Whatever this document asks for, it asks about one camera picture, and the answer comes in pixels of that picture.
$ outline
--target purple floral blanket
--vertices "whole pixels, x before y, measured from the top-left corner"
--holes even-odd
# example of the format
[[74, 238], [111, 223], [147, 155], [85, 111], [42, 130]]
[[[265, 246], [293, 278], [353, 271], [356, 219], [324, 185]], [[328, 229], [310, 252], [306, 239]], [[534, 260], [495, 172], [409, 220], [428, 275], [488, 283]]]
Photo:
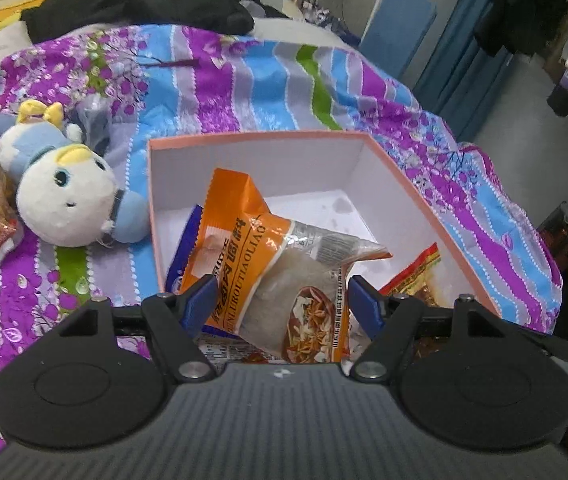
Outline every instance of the purple floral blanket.
[[[172, 63], [184, 59], [195, 61]], [[369, 132], [442, 220], [502, 316], [553, 329], [560, 275], [525, 213], [504, 193], [491, 161], [475, 146], [458, 146], [441, 118], [357, 53], [147, 26], [50, 41], [0, 63], [0, 114], [16, 113], [26, 98], [61, 102], [68, 112], [90, 93], [110, 101], [108, 162], [122, 185], [143, 194], [152, 137]], [[123, 305], [156, 291], [148, 241], [69, 249], [27, 231], [0, 267], [0, 370], [91, 294]], [[146, 352], [135, 339], [120, 344]]]

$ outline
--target blue package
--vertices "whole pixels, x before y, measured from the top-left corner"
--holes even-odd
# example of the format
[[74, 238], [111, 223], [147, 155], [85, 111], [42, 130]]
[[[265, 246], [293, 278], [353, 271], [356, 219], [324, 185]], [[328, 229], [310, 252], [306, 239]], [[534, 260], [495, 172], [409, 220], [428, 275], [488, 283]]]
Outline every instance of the blue package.
[[[175, 256], [173, 261], [168, 268], [166, 273], [166, 283], [164, 284], [164, 290], [170, 290], [173, 294], [177, 294], [180, 291], [180, 286], [182, 285], [182, 278], [184, 276], [184, 271], [186, 270], [186, 265], [189, 263], [190, 254], [195, 248], [195, 242], [198, 239], [198, 231], [200, 230], [200, 221], [202, 220], [202, 207], [196, 205], [190, 212], [188, 221], [186, 222], [186, 227], [180, 238], [180, 243], [177, 245], [177, 250], [175, 251]], [[202, 332], [217, 335], [221, 337], [230, 337], [233, 339], [239, 339], [236, 335], [224, 332], [219, 328], [204, 325], [202, 327]]]

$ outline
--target plush toy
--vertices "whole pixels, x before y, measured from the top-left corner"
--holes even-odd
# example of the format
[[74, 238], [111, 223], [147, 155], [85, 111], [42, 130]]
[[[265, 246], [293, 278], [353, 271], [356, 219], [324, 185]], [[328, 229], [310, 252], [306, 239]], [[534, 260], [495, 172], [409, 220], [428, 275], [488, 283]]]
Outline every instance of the plush toy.
[[24, 223], [64, 247], [140, 241], [150, 231], [148, 203], [120, 189], [106, 161], [77, 142], [82, 131], [76, 124], [64, 136], [62, 120], [61, 105], [29, 100], [0, 138], [0, 166], [18, 184]]

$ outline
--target clear plastic bag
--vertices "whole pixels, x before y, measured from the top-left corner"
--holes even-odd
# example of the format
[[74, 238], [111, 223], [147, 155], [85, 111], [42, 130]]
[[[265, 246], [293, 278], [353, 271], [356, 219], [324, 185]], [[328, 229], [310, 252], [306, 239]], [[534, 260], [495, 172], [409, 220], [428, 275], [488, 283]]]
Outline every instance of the clear plastic bag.
[[67, 136], [103, 157], [110, 145], [111, 104], [112, 101], [99, 94], [82, 99], [69, 112], [71, 124], [67, 127]]
[[218, 275], [208, 320], [293, 363], [348, 355], [346, 277], [360, 260], [389, 258], [355, 236], [270, 213], [250, 176], [215, 170], [181, 290]]

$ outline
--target open cardboard box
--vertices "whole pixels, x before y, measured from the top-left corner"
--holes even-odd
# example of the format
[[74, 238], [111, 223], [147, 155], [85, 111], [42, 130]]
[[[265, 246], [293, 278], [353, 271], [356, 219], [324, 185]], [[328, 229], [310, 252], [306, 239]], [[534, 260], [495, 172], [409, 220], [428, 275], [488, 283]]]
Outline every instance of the open cardboard box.
[[195, 204], [204, 205], [215, 168], [248, 173], [272, 213], [385, 245], [393, 258], [359, 262], [381, 288], [433, 242], [436, 299], [452, 306], [471, 293], [493, 301], [446, 229], [371, 136], [355, 132], [266, 132], [152, 139], [149, 197], [157, 279], [166, 272]]

